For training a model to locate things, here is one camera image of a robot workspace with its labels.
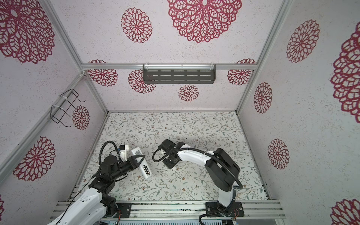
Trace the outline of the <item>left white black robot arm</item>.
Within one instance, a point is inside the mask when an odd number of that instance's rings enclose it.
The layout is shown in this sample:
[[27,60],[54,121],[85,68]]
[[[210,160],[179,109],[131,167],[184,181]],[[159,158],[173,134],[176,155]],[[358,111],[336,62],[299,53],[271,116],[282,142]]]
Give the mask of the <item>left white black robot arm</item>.
[[135,155],[123,162],[116,156],[107,156],[88,189],[50,224],[93,225],[104,216],[115,215],[116,200],[109,193],[121,176],[137,169],[144,159],[144,155]]

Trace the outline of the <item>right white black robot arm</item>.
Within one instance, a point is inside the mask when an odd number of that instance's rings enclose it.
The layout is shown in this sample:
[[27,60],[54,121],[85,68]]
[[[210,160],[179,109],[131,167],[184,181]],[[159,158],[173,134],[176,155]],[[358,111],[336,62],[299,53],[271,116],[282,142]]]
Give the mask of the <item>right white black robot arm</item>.
[[163,162],[168,169],[172,169],[181,161],[204,167],[219,189],[217,204],[208,209],[208,214],[230,211],[236,199],[236,190],[243,189],[239,180],[240,167],[221,148],[215,151],[204,151],[184,142],[174,143],[166,139],[154,151],[152,161]]

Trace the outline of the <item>white remote control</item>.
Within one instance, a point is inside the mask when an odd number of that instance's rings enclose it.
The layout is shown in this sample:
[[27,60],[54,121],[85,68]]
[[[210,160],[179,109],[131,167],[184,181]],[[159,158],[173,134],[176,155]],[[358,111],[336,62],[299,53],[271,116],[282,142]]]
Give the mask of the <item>white remote control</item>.
[[[134,156],[143,155],[142,150],[139,147],[132,149],[131,152]],[[139,169],[141,170],[144,178],[146,180],[149,179],[152,176],[152,172],[150,170],[150,167],[149,167],[145,157],[137,158],[137,161],[140,162]]]

